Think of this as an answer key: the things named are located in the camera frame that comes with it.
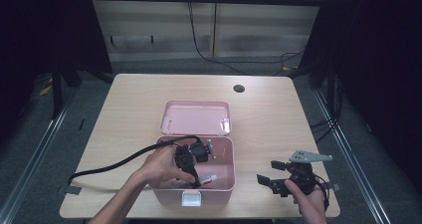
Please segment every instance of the pink box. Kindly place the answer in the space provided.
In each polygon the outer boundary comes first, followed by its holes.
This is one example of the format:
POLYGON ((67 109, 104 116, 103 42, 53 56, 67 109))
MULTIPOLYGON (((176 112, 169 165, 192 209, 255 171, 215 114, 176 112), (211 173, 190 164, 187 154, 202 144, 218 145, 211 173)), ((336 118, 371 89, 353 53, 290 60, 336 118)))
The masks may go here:
MULTIPOLYGON (((172 101, 165 106, 160 126, 165 134, 158 141, 181 135, 197 135, 204 144, 213 146, 215 159, 195 164, 199 177, 216 175, 217 178, 197 189, 181 180, 171 179, 153 186, 159 202, 165 205, 201 206, 225 204, 236 183, 233 141, 225 136, 231 131, 229 106, 223 102, 172 101)), ((193 143, 194 139, 180 140, 178 144, 193 143)))

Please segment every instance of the wooden tabletop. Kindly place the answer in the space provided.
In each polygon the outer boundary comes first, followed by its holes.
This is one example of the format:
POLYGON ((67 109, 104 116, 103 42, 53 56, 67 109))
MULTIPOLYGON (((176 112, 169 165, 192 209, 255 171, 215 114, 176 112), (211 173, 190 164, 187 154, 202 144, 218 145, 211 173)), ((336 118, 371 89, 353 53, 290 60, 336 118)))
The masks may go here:
MULTIPOLYGON (((110 88, 77 171, 119 162, 162 136, 160 122, 169 101, 225 102, 230 108, 236 185, 225 205, 182 207, 158 202, 147 186, 129 218, 283 218, 299 217, 291 196, 281 198, 257 183, 257 174, 288 178, 271 168, 271 160, 288 162, 297 150, 318 152, 292 80, 276 77, 118 75, 110 88), (236 85, 245 88, 234 91, 236 85)), ((147 155, 115 170, 78 177, 79 195, 67 194, 60 213, 65 218, 93 217, 121 188, 147 155)), ((314 173, 329 181, 323 164, 314 173)), ((330 194, 326 216, 339 214, 330 194)))

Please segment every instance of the person's left hand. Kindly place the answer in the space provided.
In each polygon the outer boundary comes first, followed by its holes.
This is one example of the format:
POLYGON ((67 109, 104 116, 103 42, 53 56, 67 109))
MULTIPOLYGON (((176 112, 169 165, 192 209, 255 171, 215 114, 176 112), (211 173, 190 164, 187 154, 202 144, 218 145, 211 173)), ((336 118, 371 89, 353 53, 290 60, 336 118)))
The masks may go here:
POLYGON ((150 186, 172 178, 179 178, 188 183, 195 182, 195 177, 192 174, 177 167, 174 162, 175 151, 175 146, 165 146, 158 148, 146 158, 145 163, 138 171, 142 172, 150 186))
POLYGON ((294 203, 299 204, 299 209, 304 216, 305 223, 326 223, 323 207, 323 192, 319 186, 316 185, 310 195, 304 195, 301 189, 290 179, 286 179, 285 185, 292 192, 294 203))

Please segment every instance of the black wire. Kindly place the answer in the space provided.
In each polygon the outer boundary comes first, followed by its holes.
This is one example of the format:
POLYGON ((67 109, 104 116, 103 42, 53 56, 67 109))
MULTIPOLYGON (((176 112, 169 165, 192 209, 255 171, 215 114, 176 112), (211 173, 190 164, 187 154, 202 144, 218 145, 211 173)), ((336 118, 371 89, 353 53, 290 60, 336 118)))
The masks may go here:
POLYGON ((276 62, 251 62, 251 61, 220 62, 220 61, 208 59, 208 58, 204 57, 201 54, 201 52, 199 51, 199 49, 198 49, 198 44, 196 42, 195 26, 194 26, 194 22, 193 22, 192 3, 188 3, 187 5, 188 5, 188 8, 189 8, 189 18, 190 18, 190 26, 191 26, 191 29, 192 29, 193 43, 195 44, 196 52, 205 61, 208 61, 208 62, 211 62, 211 63, 216 63, 216 64, 219 64, 219 65, 223 65, 223 66, 225 66, 225 67, 227 67, 227 68, 229 68, 229 69, 231 69, 231 70, 233 70, 233 71, 235 71, 237 73, 240 73, 242 75, 245 75, 245 76, 251 76, 251 75, 250 74, 247 74, 245 72, 242 72, 240 70, 237 70, 237 69, 233 68, 232 66, 230 66, 228 64, 236 64, 236 63, 246 63, 246 64, 276 64, 276 63, 281 63, 282 64, 282 67, 275 74, 272 75, 272 76, 276 76, 276 75, 278 75, 283 70, 283 62, 288 61, 288 60, 294 58, 295 56, 300 55, 300 54, 302 54, 304 52, 304 51, 300 51, 300 52, 297 52, 297 53, 284 53, 284 54, 281 55, 281 59, 279 61, 276 61, 276 62), (283 60, 283 56, 286 56, 286 55, 292 55, 292 56, 289 57, 289 58, 287 58, 287 59, 285 59, 285 60, 283 60))
POLYGON ((148 151, 151 151, 151 150, 154 150, 154 149, 163 147, 163 146, 168 146, 168 145, 173 144, 173 142, 175 142, 175 141, 182 140, 182 139, 187 139, 187 138, 196 138, 196 140, 198 142, 201 141, 201 139, 199 137, 195 136, 195 135, 186 135, 186 136, 176 137, 176 138, 170 139, 168 141, 162 141, 162 142, 153 144, 151 146, 148 146, 146 148, 143 148, 140 151, 134 153, 133 155, 131 155, 131 156, 125 158, 124 160, 122 160, 122 161, 120 161, 118 163, 115 163, 113 165, 102 167, 102 168, 98 168, 98 169, 92 169, 92 170, 77 172, 77 173, 75 173, 75 174, 73 174, 72 176, 69 177, 69 179, 68 179, 68 185, 71 185, 72 180, 75 179, 76 177, 90 175, 90 174, 96 174, 96 173, 101 173, 101 172, 107 172, 107 171, 113 170, 115 168, 118 168, 118 167, 120 167, 120 166, 122 166, 122 165, 124 165, 124 164, 126 164, 126 163, 128 163, 128 162, 130 162, 132 160, 134 160, 135 158, 143 155, 144 153, 146 153, 148 151))
POLYGON ((313 133, 321 132, 321 131, 323 131, 323 130, 327 129, 328 127, 329 127, 329 126, 324 126, 324 127, 320 128, 320 129, 313 130, 313 133))
MULTIPOLYGON (((343 99, 343 95, 344 95, 344 88, 343 88, 343 86, 341 85, 341 82, 338 79, 336 81, 336 91, 335 92, 336 92, 336 96, 337 96, 337 101, 336 101, 336 106, 335 106, 333 117, 326 120, 326 121, 311 125, 311 128, 315 128, 317 126, 324 125, 326 123, 328 123, 330 125, 329 130, 327 132, 325 132, 320 138, 318 138, 316 140, 316 143, 320 142, 333 129, 335 129, 336 126, 338 126, 338 121, 340 119, 341 109, 342 109, 342 99, 343 99)), ((317 131, 313 131, 313 133, 316 133, 316 132, 321 131, 321 130, 323 130, 323 128, 320 129, 320 130, 317 130, 317 131)))
POLYGON ((320 177, 320 176, 318 176, 318 175, 316 175, 316 174, 314 174, 314 176, 315 177, 317 177, 317 178, 319 178, 319 179, 321 179, 322 180, 322 182, 323 182, 323 184, 325 185, 325 187, 324 186, 322 186, 322 184, 320 184, 318 181, 316 181, 316 185, 322 190, 322 192, 323 192, 323 207, 324 207, 324 210, 326 211, 326 209, 328 208, 328 206, 329 206, 329 187, 328 187, 328 184, 326 183, 326 181, 325 180, 323 180, 323 178, 322 177, 320 177))

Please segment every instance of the finger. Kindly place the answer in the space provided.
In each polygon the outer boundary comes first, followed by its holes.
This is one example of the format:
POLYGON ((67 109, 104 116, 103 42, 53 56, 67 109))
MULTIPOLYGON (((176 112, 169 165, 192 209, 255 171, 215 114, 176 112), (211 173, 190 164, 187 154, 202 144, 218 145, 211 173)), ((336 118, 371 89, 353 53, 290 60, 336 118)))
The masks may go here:
POLYGON ((314 190, 313 190, 313 191, 322 191, 322 189, 320 189, 320 186, 315 185, 315 186, 314 186, 314 190))
POLYGON ((165 146, 165 147, 159 147, 157 148, 152 154, 150 154, 149 156, 146 157, 146 160, 144 162, 144 164, 142 166, 144 166, 146 163, 148 163, 150 160, 152 160, 154 157, 159 156, 161 154, 163 154, 166 151, 166 148, 169 146, 165 146))
POLYGON ((176 152, 176 147, 173 146, 173 145, 161 147, 160 148, 160 153, 161 152, 163 152, 163 153, 171 153, 171 154, 174 155, 174 153, 176 152))
POLYGON ((152 158, 159 155, 165 155, 166 152, 174 152, 174 150, 171 146, 159 147, 149 156, 151 156, 150 158, 152 158))
POLYGON ((182 171, 178 168, 175 168, 175 169, 172 169, 172 170, 173 170, 173 176, 175 178, 178 178, 178 179, 183 180, 183 181, 188 182, 188 183, 193 183, 193 182, 196 181, 195 177, 190 173, 184 172, 184 171, 182 171))
POLYGON ((304 195, 301 189, 290 179, 286 179, 285 185, 292 192, 298 203, 303 203, 307 201, 307 197, 304 195))

